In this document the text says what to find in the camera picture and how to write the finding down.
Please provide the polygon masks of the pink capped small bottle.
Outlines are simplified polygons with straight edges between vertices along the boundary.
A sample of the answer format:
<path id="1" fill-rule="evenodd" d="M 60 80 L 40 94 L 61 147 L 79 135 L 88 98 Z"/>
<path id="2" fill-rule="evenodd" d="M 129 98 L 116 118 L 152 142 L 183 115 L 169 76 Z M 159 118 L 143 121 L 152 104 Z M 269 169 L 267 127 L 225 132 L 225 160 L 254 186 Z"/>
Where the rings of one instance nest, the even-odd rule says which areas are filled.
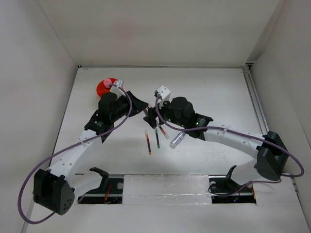
<path id="1" fill-rule="evenodd" d="M 111 79 L 104 79 L 103 80 L 103 85 L 104 85 L 104 88 L 106 88 L 106 89 L 110 89 L 112 84 L 113 83 L 112 83 Z"/>

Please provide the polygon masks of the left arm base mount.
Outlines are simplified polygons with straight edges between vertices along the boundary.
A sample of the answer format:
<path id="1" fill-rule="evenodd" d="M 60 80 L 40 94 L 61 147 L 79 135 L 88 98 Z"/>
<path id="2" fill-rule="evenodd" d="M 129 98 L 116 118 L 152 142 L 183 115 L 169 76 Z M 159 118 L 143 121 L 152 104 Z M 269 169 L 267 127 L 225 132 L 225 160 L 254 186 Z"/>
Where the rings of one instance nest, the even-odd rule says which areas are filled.
<path id="1" fill-rule="evenodd" d="M 109 178 L 106 188 L 93 189 L 78 196 L 78 204 L 122 204 L 124 177 L 115 176 Z"/>

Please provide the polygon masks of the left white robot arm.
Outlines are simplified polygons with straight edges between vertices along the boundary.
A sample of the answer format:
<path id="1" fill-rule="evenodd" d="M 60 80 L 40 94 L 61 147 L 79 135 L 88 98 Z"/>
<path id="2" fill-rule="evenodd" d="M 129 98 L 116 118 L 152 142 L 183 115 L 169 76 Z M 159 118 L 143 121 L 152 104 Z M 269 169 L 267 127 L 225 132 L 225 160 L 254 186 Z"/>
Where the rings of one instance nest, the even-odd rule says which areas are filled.
<path id="1" fill-rule="evenodd" d="M 108 173 L 92 167 L 92 178 L 84 183 L 75 182 L 75 174 L 102 143 L 109 137 L 114 123 L 125 116 L 135 116 L 144 111 L 148 103 L 136 98 L 130 91 L 118 97 L 115 93 L 103 94 L 98 109 L 85 125 L 78 145 L 69 149 L 47 170 L 39 169 L 34 175 L 34 202 L 64 215 L 78 196 L 89 190 L 104 192 L 108 188 Z"/>

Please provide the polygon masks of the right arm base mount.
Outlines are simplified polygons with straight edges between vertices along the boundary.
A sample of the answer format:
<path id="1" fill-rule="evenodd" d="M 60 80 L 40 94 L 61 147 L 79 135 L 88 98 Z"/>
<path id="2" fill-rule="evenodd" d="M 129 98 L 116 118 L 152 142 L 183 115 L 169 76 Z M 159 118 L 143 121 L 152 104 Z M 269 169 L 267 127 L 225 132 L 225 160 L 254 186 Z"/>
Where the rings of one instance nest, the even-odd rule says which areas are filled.
<path id="1" fill-rule="evenodd" d="M 209 178 L 208 192 L 211 194 L 212 204 L 257 203 L 253 187 L 241 189 L 241 185 L 226 180 L 225 177 Z"/>

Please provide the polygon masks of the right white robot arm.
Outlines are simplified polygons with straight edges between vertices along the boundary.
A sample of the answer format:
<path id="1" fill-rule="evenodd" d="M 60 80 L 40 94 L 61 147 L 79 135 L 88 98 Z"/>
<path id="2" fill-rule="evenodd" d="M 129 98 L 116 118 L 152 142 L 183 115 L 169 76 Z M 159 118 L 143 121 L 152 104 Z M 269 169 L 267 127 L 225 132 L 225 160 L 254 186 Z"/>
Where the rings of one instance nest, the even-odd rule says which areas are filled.
<path id="1" fill-rule="evenodd" d="M 281 182 L 289 156 L 275 132 L 254 135 L 232 130 L 228 125 L 221 125 L 211 117 L 195 112 L 192 103 L 185 97 L 161 101 L 155 107 L 148 108 L 144 121 L 152 128 L 166 124 L 192 138 L 222 144 L 252 158 L 242 165 L 233 165 L 223 179 L 210 184 L 211 190 L 231 193 L 253 182 Z"/>

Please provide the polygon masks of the white pink mini stapler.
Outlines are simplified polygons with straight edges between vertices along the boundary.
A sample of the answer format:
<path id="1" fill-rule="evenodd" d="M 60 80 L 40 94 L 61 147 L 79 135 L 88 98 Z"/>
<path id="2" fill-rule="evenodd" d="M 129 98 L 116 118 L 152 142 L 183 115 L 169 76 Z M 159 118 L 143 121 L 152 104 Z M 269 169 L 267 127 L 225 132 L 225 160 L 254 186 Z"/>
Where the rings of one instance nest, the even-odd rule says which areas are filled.
<path id="1" fill-rule="evenodd" d="M 147 110 L 147 109 L 144 109 L 144 110 L 143 110 L 143 112 L 145 113 L 145 115 L 146 115 L 146 116 L 148 116 L 148 115 L 149 115 L 149 113 L 148 113 L 148 110 Z"/>

